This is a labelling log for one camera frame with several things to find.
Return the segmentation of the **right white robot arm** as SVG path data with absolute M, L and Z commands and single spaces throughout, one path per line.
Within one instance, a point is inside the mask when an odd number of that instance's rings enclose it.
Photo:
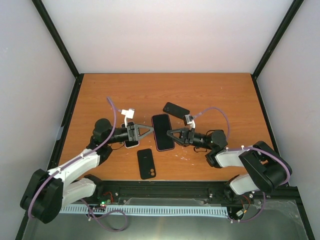
M 247 174 L 232 178 L 227 185 L 234 195 L 252 191 L 269 194 L 286 184 L 293 173 L 290 165 L 264 141 L 229 149 L 227 137 L 220 129 L 202 134 L 184 127 L 168 130 L 166 134 L 181 146 L 208 150 L 205 158 L 213 168 L 245 168 Z

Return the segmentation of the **black phone case front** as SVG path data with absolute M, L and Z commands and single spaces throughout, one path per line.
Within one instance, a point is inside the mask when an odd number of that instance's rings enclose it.
M 150 148 L 138 150 L 137 160 L 139 174 L 142 180 L 152 179 L 156 177 L 156 168 L 153 153 Z

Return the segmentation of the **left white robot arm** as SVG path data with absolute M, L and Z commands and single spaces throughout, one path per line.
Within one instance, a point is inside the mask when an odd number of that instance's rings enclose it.
M 103 181 L 87 171 L 102 165 L 111 155 L 113 143 L 138 142 L 154 128 L 133 124 L 116 128 L 106 118 L 95 125 L 88 146 L 76 157 L 50 170 L 36 170 L 20 200 L 28 216 L 47 224 L 62 208 L 84 198 L 103 198 Z

